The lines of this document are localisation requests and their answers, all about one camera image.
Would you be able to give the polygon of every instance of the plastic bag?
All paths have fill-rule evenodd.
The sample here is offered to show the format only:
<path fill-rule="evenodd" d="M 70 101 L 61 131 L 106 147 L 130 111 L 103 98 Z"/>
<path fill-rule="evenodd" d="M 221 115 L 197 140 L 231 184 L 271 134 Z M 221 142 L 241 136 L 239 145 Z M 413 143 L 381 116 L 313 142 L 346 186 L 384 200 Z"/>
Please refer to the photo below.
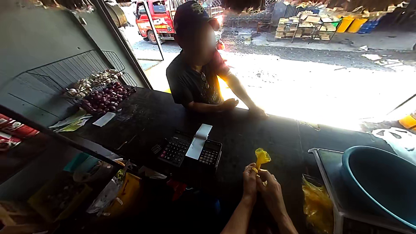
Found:
<path fill-rule="evenodd" d="M 306 215 L 306 221 L 314 227 L 317 233 L 333 233 L 334 215 L 332 201 L 325 186 L 320 185 L 313 177 L 305 174 L 302 180 L 302 190 L 305 195 L 303 213 Z"/>
<path fill-rule="evenodd" d="M 256 149 L 255 154 L 257 157 L 257 162 L 256 162 L 256 168 L 253 168 L 253 170 L 255 170 L 256 173 L 258 173 L 258 169 L 260 169 L 261 164 L 270 162 L 272 159 L 270 158 L 270 155 L 263 148 Z"/>
<path fill-rule="evenodd" d="M 385 140 L 401 158 L 416 165 L 416 135 L 407 130 L 392 127 L 376 129 L 371 132 L 375 137 Z"/>

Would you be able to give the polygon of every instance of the black countertop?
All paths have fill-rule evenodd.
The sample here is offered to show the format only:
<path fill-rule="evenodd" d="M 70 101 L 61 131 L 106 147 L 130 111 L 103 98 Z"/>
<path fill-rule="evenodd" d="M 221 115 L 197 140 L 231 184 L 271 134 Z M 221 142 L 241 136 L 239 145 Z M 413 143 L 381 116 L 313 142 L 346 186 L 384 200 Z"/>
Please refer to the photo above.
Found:
<path fill-rule="evenodd" d="M 122 102 L 121 108 L 122 111 L 103 127 L 92 125 L 96 117 L 77 131 L 63 134 L 83 137 L 160 173 L 177 175 L 179 180 L 200 186 L 235 205 L 242 194 L 244 167 L 256 161 L 254 151 L 261 147 L 272 158 L 262 168 L 274 174 L 282 185 L 286 208 L 300 233 L 306 232 L 302 173 L 320 177 L 314 156 L 307 152 L 309 149 L 343 152 L 351 146 L 368 145 L 392 152 L 385 141 L 367 133 L 322 125 L 318 131 L 294 119 L 273 115 L 258 119 L 239 108 L 202 115 L 175 104 L 169 93 L 149 89 L 138 88 L 137 93 Z M 186 170 L 171 167 L 150 154 L 151 146 L 170 138 L 176 129 L 195 134 L 203 123 L 213 126 L 208 139 L 223 144 L 213 178 L 198 181 Z"/>

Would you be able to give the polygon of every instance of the basin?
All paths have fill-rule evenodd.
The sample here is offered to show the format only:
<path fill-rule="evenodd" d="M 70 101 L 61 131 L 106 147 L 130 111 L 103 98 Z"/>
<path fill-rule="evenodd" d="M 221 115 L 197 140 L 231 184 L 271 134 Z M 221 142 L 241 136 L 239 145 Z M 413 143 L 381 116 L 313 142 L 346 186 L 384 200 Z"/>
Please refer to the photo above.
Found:
<path fill-rule="evenodd" d="M 357 198 L 416 229 L 415 165 L 382 149 L 354 146 L 342 155 L 341 174 Z"/>

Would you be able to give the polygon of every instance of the calculator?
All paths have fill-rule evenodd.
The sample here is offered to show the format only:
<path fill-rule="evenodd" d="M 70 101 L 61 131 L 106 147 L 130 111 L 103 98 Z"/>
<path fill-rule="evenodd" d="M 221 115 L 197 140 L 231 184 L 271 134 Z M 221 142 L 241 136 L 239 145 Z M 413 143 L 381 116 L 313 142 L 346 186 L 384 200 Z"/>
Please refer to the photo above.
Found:
<path fill-rule="evenodd" d="M 216 168 L 221 157 L 223 144 L 212 140 L 206 140 L 198 161 L 208 166 Z"/>
<path fill-rule="evenodd" d="M 166 139 L 164 144 L 157 144 L 151 150 L 158 155 L 160 160 L 180 167 L 189 148 L 189 143 L 185 139 L 182 132 L 176 131 L 174 136 Z"/>

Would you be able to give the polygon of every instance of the truck windshield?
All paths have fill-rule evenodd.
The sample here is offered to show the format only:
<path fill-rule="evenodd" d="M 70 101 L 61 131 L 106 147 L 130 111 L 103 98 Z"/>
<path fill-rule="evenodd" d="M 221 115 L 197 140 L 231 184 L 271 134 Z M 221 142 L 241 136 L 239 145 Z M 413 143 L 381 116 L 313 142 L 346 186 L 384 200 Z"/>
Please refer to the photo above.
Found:
<path fill-rule="evenodd" d="M 146 10 L 144 9 L 143 2 L 137 3 L 137 11 L 138 11 L 138 15 L 146 15 Z"/>
<path fill-rule="evenodd" d="M 155 14 L 166 13 L 165 1 L 153 2 L 153 11 L 155 12 Z"/>

